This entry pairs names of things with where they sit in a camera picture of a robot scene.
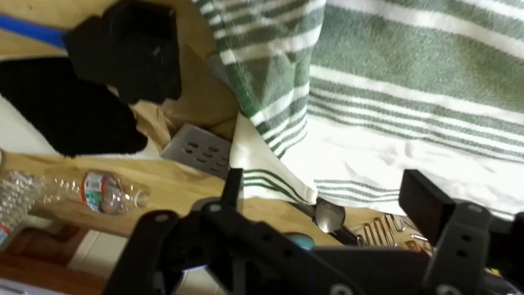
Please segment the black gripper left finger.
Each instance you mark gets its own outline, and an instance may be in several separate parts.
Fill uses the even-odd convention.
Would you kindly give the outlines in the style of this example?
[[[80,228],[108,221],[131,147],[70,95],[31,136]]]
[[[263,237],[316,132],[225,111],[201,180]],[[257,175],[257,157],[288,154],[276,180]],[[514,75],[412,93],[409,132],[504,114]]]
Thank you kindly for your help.
[[[221,203],[229,208],[237,208],[240,195],[242,195],[242,170],[230,169],[224,182]]]

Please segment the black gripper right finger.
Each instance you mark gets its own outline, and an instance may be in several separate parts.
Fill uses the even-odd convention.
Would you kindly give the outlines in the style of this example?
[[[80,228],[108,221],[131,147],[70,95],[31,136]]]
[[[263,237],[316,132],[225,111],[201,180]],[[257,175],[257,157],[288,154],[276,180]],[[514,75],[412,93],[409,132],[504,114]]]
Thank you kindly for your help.
[[[415,169],[402,172],[397,203],[432,246],[455,208],[455,201]]]

